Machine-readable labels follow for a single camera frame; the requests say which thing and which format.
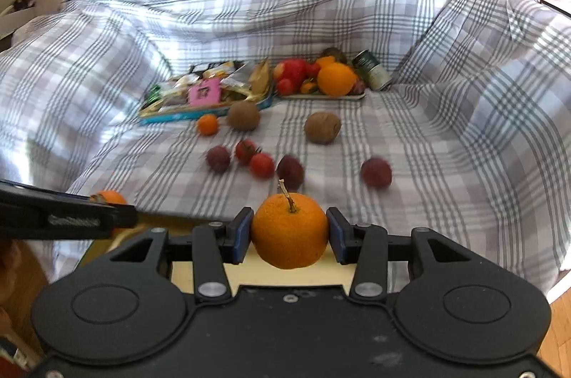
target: checkered tablecloth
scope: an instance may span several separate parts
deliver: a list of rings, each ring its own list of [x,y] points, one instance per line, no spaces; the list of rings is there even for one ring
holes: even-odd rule
[[[323,208],[395,234],[429,226],[546,291],[570,239],[570,24],[534,0],[74,0],[0,55],[2,175],[232,218],[276,181],[235,165],[215,176],[204,153],[250,137],[276,161],[298,156],[302,192]],[[357,102],[278,101],[250,135],[136,119],[145,89],[190,64],[312,58],[332,45],[370,49],[392,88]],[[305,139],[317,111],[341,118],[332,145]],[[359,178],[372,155],[392,165],[386,191]],[[392,269],[398,289],[406,270]]]

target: tomato stem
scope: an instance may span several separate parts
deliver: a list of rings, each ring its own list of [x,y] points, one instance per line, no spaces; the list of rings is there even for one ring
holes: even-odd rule
[[[289,211],[291,213],[297,212],[298,208],[295,207],[295,202],[293,202],[292,197],[289,195],[289,193],[287,192],[286,189],[286,184],[284,183],[283,179],[278,181],[278,187],[279,187],[279,191],[281,191],[282,193],[284,193],[285,198],[287,199],[287,201],[289,202]]]

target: can label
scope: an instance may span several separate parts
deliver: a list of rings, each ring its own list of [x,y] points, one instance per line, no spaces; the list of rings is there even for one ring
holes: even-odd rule
[[[380,91],[391,82],[390,74],[368,49],[361,51],[353,59],[353,67],[359,72],[363,81],[373,91]]]

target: green can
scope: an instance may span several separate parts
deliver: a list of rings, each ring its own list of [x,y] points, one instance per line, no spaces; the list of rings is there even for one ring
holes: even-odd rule
[[[390,74],[368,49],[357,54],[352,62],[355,70],[373,91],[381,91],[390,85]]]

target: red apple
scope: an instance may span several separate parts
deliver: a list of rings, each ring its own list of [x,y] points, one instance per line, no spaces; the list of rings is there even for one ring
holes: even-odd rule
[[[303,59],[285,59],[276,65],[276,68],[273,70],[273,78],[276,81],[290,79],[297,91],[305,80],[306,65],[307,62]]]
[[[281,79],[276,85],[278,88],[278,95],[289,96],[295,93],[295,86],[293,86],[293,81],[290,79]]]
[[[316,79],[320,70],[321,66],[315,62],[313,64],[307,64],[305,66],[305,76],[309,79]]]

